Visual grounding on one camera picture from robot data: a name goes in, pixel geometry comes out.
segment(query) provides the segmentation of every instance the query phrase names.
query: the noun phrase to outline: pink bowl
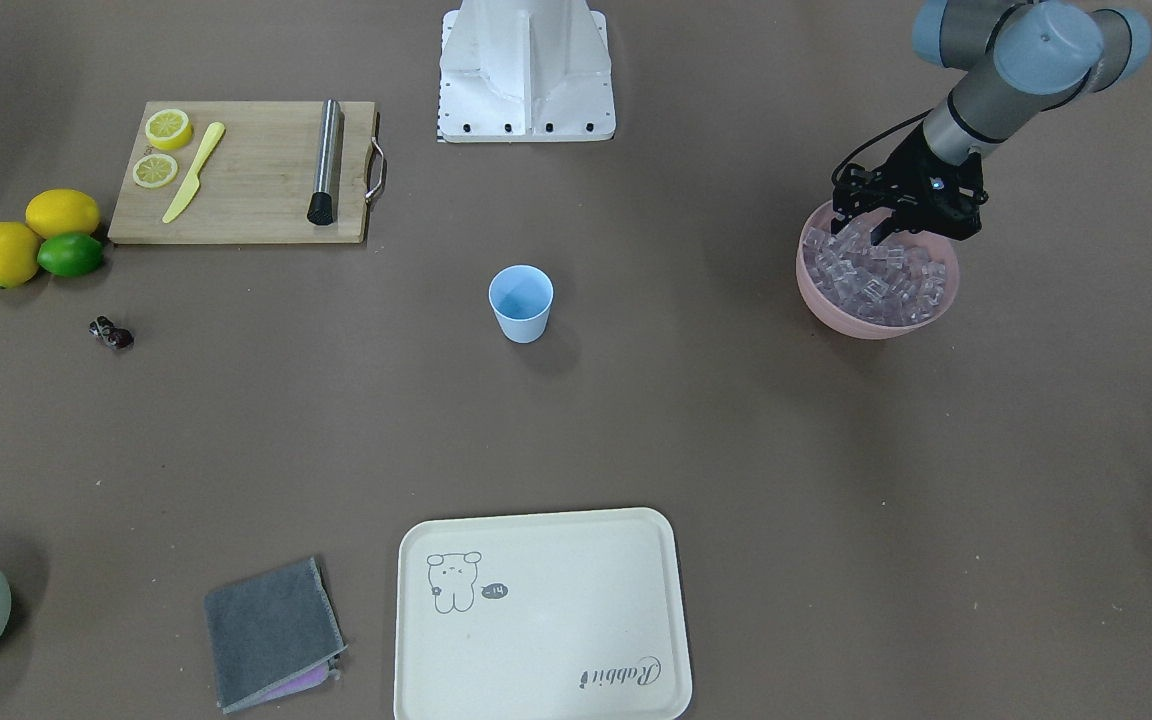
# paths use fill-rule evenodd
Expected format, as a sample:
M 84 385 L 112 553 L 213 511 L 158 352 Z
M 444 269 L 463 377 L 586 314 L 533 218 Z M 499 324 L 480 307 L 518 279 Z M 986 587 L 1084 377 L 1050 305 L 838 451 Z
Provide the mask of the pink bowl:
M 887 215 L 890 215 L 890 210 L 879 209 L 872 211 L 872 213 L 866 213 L 864 215 L 871 223 L 881 222 Z M 905 247 L 925 247 L 929 255 L 932 256 L 932 260 L 937 263 L 945 264 L 945 297 L 941 298 L 941 304 L 937 305 L 934 313 L 927 320 L 918 323 L 916 325 L 905 325 L 901 328 L 887 327 L 887 325 L 879 325 L 876 323 L 865 323 L 861 318 L 856 318 L 854 314 L 846 313 L 841 306 L 833 304 L 828 297 L 824 296 L 824 293 L 817 290 L 817 287 L 812 283 L 812 278 L 808 274 L 808 266 L 803 260 L 803 238 L 806 236 L 809 229 L 820 228 L 824 232 L 829 232 L 829 220 L 833 219 L 833 204 L 832 202 L 826 202 L 826 204 L 819 206 L 812 217 L 808 219 L 808 222 L 803 225 L 803 232 L 799 233 L 799 251 L 797 252 L 797 258 L 794 260 L 796 266 L 795 274 L 799 280 L 799 291 L 803 293 L 803 300 L 806 302 L 812 314 L 820 319 L 820 323 L 829 325 L 833 329 L 846 334 L 849 338 L 859 338 L 861 340 L 887 340 L 887 338 L 899 338 L 902 334 L 915 332 L 918 328 L 925 327 L 930 323 L 935 323 L 937 318 L 945 314 L 945 311 L 950 309 L 954 304 L 955 297 L 958 295 L 958 258 L 954 253 L 954 241 L 942 236 L 942 234 L 935 234 L 932 232 L 920 232 L 920 233 L 908 233 L 900 232 L 893 234 L 893 240 L 900 241 L 901 245 Z

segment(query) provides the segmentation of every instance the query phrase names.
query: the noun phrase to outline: metal handle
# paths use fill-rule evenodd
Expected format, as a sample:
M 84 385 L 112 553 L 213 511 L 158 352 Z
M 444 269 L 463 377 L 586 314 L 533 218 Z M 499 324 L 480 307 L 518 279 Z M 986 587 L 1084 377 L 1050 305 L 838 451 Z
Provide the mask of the metal handle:
M 385 174 L 387 174 L 387 172 L 388 172 L 388 165 L 385 164 L 385 151 L 380 150 L 380 143 L 376 142 L 376 137 L 371 138 L 371 147 L 376 151 L 377 156 L 380 156 L 380 179 L 379 179 L 379 181 L 376 181 L 376 185 L 371 185 L 370 184 L 371 183 L 371 177 L 370 177 L 371 168 L 367 168 L 367 173 L 369 173 L 369 177 L 367 177 L 369 187 L 367 187 L 366 195 L 362 196 L 362 199 L 366 204 L 369 204 L 369 205 L 371 204 L 371 200 L 374 197 L 378 197 L 380 195 L 380 192 L 382 192 L 385 190 Z
M 327 100 L 323 105 L 323 120 L 319 126 L 319 172 L 314 174 L 314 192 L 332 194 L 333 172 L 340 165 L 340 127 L 344 114 L 340 104 Z

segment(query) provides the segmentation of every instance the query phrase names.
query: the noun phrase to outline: lemon slice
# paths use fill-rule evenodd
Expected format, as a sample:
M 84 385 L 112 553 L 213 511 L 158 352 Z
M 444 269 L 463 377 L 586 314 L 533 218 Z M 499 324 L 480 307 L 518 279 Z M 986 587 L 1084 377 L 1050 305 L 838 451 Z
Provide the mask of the lemon slice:
M 179 150 L 194 136 L 189 115 L 183 109 L 159 109 L 145 122 L 145 137 L 159 150 Z
M 136 161 L 132 166 L 132 181 L 141 187 L 154 190 L 156 187 L 164 187 L 175 179 L 180 165 L 173 156 L 160 156 L 154 152 Z

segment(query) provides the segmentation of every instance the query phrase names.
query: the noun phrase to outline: light blue cup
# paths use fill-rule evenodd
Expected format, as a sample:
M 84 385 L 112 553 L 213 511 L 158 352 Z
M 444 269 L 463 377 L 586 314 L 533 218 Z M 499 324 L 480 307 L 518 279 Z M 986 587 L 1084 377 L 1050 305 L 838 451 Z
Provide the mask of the light blue cup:
M 488 302 L 505 338 L 531 342 L 545 332 L 545 323 L 550 321 L 554 283 L 531 265 L 511 265 L 492 278 Z

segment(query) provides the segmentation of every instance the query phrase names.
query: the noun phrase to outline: green lime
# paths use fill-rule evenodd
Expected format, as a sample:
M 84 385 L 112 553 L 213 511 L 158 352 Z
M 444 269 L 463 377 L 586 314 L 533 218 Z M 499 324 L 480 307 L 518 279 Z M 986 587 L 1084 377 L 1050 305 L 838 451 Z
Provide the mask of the green lime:
M 54 275 L 85 275 L 99 268 L 101 250 L 99 240 L 81 232 L 67 232 L 41 243 L 38 264 Z

